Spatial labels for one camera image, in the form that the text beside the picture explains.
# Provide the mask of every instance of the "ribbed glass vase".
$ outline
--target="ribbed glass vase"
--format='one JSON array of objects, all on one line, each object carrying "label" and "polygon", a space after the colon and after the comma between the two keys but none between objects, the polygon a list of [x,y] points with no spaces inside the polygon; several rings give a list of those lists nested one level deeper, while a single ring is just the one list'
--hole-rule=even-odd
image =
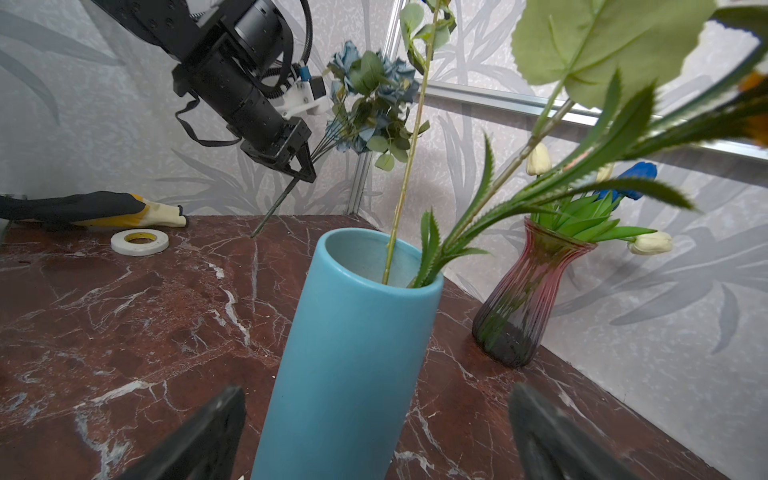
[{"label": "ribbed glass vase", "polygon": [[525,250],[472,323],[480,348],[506,366],[527,365],[541,343],[565,267],[596,246],[526,218]]}]

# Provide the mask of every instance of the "roll of tape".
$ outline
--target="roll of tape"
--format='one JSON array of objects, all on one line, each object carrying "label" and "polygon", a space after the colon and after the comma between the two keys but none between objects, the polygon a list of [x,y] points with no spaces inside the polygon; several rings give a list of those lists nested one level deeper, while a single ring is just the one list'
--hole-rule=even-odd
[{"label": "roll of tape", "polygon": [[[140,243],[132,243],[132,240],[143,240]],[[152,253],[159,253],[168,248],[168,235],[148,228],[123,230],[112,236],[112,250],[121,255],[131,257],[143,257]]]}]

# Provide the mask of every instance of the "red marble surface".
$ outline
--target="red marble surface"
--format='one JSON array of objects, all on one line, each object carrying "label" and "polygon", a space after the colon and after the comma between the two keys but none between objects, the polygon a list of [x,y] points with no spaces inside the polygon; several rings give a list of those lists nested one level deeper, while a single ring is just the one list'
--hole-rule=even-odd
[{"label": "red marble surface", "polygon": [[[233,477],[248,478],[320,235],[351,217],[193,217],[150,257],[113,232],[15,227],[0,247],[0,472],[112,478],[228,384],[247,395]],[[470,335],[479,302],[446,282],[387,479],[523,478],[507,420],[528,382],[642,478],[725,478],[546,349],[522,371]]]}]

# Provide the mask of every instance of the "blue cylindrical vase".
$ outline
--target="blue cylindrical vase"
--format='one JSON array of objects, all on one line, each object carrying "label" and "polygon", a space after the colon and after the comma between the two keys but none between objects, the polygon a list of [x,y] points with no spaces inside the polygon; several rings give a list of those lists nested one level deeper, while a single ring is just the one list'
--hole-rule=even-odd
[{"label": "blue cylindrical vase", "polygon": [[251,480],[382,480],[422,367],[443,278],[406,288],[421,252],[389,235],[323,235],[293,318]]}]

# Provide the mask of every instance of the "blue connector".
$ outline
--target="blue connector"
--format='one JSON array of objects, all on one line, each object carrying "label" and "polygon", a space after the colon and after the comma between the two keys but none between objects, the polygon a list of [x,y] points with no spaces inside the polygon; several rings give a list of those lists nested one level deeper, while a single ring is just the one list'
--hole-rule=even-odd
[{"label": "blue connector", "polygon": [[299,70],[299,75],[301,76],[301,81],[310,81],[312,79],[312,75],[310,74],[310,68],[304,65]]}]

